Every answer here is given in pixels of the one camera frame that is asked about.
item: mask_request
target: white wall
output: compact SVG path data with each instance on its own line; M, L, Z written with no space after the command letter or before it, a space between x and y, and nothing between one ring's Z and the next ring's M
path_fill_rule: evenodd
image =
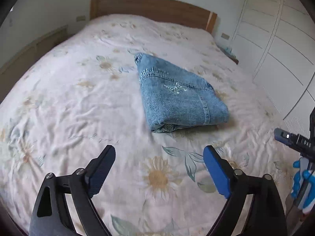
M0 67L33 40L66 25L65 2L18 0L0 27Z
M220 36L224 32L232 38L244 0L181 1L217 13L216 41L229 45L229 41ZM86 22L76 22L76 17L85 15L88 20L89 4L90 0L18 0L0 28L0 67L22 47L49 31L68 24L70 34L78 32Z
M289 129L309 136L315 106L315 24L299 0L246 0L233 53Z

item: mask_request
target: denim fabric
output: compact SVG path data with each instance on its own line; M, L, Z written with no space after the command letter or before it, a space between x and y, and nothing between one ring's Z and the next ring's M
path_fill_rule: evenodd
M203 78L145 53L134 57L146 120L153 132L227 122L227 106Z

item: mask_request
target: bed frame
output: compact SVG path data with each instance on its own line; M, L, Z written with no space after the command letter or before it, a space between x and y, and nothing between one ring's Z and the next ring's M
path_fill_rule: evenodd
M176 0L91 0L90 19L109 14L133 14L158 22L204 29L210 34L217 14Z

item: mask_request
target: white blanket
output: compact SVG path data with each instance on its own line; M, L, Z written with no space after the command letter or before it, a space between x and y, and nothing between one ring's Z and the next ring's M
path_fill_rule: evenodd
M133 60L137 52L204 77L228 106L229 122L150 132ZM111 144L116 161L92 200L113 235L206 235L226 200L205 168L204 147L213 145L248 175L271 174L284 200L298 154L274 140L275 127L285 128L264 91L206 31L105 16L43 56L0 105L1 199L28 231L44 176L71 174ZM71 202L69 209L84 234Z

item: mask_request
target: blue object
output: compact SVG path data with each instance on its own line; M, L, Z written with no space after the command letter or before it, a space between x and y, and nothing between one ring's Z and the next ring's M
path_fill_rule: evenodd
M135 55L146 120L153 132L227 122L227 106L203 78L161 58Z
M294 175L294 178L293 178L293 187L292 187L291 196L293 198L297 197L299 190L301 188L301 183L303 182L303 180L301 180L301 175L302 175L303 179L307 180L311 184L309 193L306 193L307 198L305 199L305 202L303 204L303 209L311 210L312 206L314 205L314 199L315 199L315 175L314 173L311 174L310 171L307 169L301 170L299 160L293 163L293 167L299 169L299 171Z
M228 199L232 191L230 188L230 178L225 173L225 168L223 168L223 161L225 160L221 159L213 147L212 149L210 149L209 146L204 148L204 163L215 183L215 187L219 194L224 195L224 197Z

